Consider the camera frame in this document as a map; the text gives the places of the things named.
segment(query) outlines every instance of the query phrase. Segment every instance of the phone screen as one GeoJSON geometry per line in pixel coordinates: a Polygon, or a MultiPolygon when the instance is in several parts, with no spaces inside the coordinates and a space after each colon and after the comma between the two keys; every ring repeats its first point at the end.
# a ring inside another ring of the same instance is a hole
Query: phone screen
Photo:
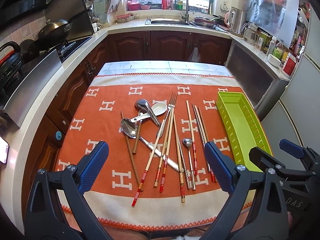
{"type": "Polygon", "coordinates": [[[7,164],[9,153],[9,144],[0,137],[0,162],[3,164],[7,164]]]}

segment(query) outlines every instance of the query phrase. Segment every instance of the green basket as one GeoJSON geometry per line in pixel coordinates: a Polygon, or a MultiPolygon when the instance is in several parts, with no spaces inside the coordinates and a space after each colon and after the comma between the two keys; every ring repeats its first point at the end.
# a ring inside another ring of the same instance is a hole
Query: green basket
{"type": "Polygon", "coordinates": [[[254,109],[243,93],[218,92],[217,107],[226,128],[236,164],[261,171],[249,160],[251,148],[258,146],[272,156],[268,140],[254,109]]]}

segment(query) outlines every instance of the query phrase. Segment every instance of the faucet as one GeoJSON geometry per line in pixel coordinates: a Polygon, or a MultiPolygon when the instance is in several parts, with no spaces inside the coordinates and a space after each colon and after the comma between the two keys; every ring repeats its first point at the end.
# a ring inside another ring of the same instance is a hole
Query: faucet
{"type": "Polygon", "coordinates": [[[183,16],[183,15],[181,14],[181,18],[182,18],[182,20],[185,20],[186,22],[189,21],[189,0],[187,0],[186,15],[183,16]]]}

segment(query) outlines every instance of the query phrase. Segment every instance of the cutting board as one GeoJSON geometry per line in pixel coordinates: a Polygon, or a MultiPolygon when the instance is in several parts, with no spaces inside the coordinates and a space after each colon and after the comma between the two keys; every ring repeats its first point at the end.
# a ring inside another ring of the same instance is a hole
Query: cutting board
{"type": "Polygon", "coordinates": [[[108,0],[108,4],[106,6],[106,13],[113,13],[118,10],[118,4],[120,0],[108,0]]]}

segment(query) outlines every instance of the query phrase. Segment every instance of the white refrigerator door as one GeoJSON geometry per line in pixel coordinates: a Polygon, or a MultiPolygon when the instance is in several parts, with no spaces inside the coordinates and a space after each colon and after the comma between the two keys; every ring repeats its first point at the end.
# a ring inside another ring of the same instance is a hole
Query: white refrigerator door
{"type": "Polygon", "coordinates": [[[305,170],[300,160],[279,148],[279,142],[282,139],[287,139],[301,146],[294,125],[280,100],[267,117],[263,119],[262,126],[271,146],[273,156],[288,169],[305,170]]]}
{"type": "Polygon", "coordinates": [[[310,23],[304,52],[320,65],[320,21],[315,11],[310,9],[310,23]]]}
{"type": "Polygon", "coordinates": [[[305,54],[280,99],[303,145],[320,153],[320,69],[305,54]]]}

